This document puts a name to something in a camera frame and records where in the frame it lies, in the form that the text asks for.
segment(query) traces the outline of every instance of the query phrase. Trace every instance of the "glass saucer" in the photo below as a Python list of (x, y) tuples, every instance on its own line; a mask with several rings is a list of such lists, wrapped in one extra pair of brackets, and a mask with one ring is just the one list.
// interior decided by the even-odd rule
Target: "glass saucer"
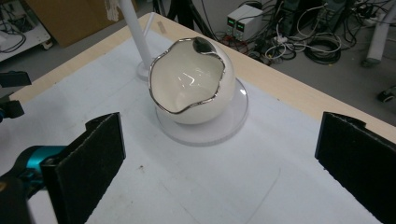
[(248, 116), (248, 94), (239, 79), (235, 82), (233, 99), (218, 117), (201, 124), (180, 124), (166, 117), (160, 108), (156, 114), (163, 132), (173, 140), (191, 147), (208, 147), (234, 136)]

